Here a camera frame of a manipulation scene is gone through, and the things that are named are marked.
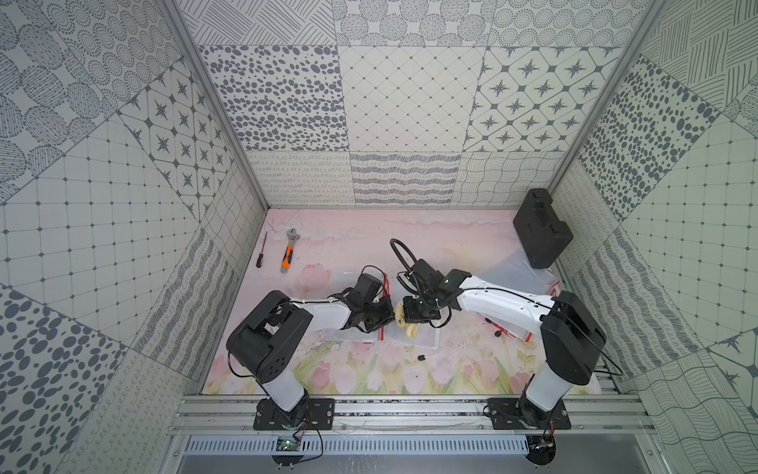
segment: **black case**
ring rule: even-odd
[[[529,190],[513,219],[518,239],[532,268],[548,268],[556,261],[574,235],[553,211],[553,198],[546,189]]]

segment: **wavy line pattern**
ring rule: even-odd
[[[356,204],[447,206],[460,154],[350,153]]]

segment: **banana peel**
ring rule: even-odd
[[[418,323],[406,322],[406,314],[402,310],[402,301],[395,306],[395,321],[398,326],[406,329],[406,336],[415,339],[418,334]]]

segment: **star pattern tile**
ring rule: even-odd
[[[472,152],[564,152],[620,48],[491,47],[464,139]]]

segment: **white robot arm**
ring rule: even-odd
[[[441,319],[440,310],[447,307],[508,322],[543,338],[547,363],[532,378],[519,401],[526,426],[547,426],[554,407],[571,386],[590,381],[606,335],[574,294],[528,294],[461,270],[443,276],[423,259],[417,260],[401,242],[393,239],[391,243],[411,282],[408,285],[401,279],[400,283],[414,294],[403,298],[407,322],[431,324]],[[413,265],[406,263],[395,244],[406,250]],[[390,298],[380,296],[381,290],[381,281],[362,274],[354,288],[329,300],[294,300],[272,291],[234,330],[227,349],[255,376],[290,425],[296,426],[305,415],[308,393],[287,364],[302,336],[329,328],[378,330],[394,320]],[[267,326],[278,330],[273,332]]]

